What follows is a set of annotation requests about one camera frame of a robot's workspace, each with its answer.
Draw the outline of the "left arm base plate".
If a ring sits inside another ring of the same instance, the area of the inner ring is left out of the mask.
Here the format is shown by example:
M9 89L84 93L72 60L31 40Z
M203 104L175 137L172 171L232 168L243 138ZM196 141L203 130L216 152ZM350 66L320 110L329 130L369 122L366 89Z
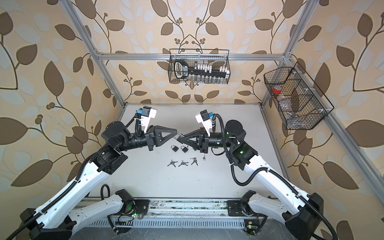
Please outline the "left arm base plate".
M150 200L148 199L134 199L133 201L128 201L123 203L123 207L114 215L145 215L149 210Z

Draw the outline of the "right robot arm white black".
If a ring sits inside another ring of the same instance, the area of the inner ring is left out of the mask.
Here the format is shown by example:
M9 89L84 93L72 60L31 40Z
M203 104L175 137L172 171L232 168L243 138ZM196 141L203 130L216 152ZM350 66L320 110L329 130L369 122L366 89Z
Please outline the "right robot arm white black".
M269 199L248 191L243 195L243 214L262 214L283 223L298 240L320 240L315 231L320 223L329 229L332 239L337 231L323 215L324 200L318 194L308 194L276 172L246 141L246 131L237 120L224 123L219 114L201 112L196 116L203 127L186 135L178 142L202 153L209 148L222 148L230 162L231 175L238 186L245 187L252 180L262 183L276 198Z

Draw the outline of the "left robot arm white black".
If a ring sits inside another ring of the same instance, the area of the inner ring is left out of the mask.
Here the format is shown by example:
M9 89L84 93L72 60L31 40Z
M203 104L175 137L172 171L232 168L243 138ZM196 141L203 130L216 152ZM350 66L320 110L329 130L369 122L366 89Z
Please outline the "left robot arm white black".
M122 212L134 200L126 190L120 190L81 211L74 211L74 208L127 160L125 151L142 147L148 147L151 151L176 134L176 129L150 126L147 133L139 136L130 133L122 122L110 123L102 133L105 145L84 160L75 178L54 197L36 209L25 210L21 214L22 225L8 239L12 240L28 229L32 240L68 240L94 220Z

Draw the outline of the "silver key bunch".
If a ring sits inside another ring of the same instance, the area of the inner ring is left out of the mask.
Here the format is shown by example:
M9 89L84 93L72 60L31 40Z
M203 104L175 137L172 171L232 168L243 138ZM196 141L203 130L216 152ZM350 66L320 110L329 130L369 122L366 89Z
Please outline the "silver key bunch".
M197 158L191 158L191 160L193 160L193 162L191 163L191 165L198 165L198 160Z
M188 164L189 164L189 162L184 162L184 161L182 161L182 162L180 163L179 167L180 167L180 166L188 166Z
M174 166L174 167L176 167L176 165L175 165L175 163L177 163L178 161L171 161L169 164L168 164L168 166Z

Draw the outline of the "black padlock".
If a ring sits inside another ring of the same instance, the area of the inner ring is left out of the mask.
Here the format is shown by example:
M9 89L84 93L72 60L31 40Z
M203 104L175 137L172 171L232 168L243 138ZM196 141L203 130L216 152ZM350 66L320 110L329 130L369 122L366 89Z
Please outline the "black padlock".
M179 148L178 148L177 146L174 146L174 145L172 145L171 148L172 148L172 150L173 150L174 152L177 152L177 151L179 150Z
M186 146L181 146L181 149L184 153L187 153L189 151L189 148Z

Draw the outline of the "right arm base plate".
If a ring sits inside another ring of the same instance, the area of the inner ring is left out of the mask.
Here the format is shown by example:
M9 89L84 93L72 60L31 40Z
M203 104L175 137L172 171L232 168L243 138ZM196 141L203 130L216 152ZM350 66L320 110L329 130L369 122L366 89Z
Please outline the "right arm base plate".
M240 200L228 200L226 203L228 215L230 217L265 217L266 215L254 212L248 203Z

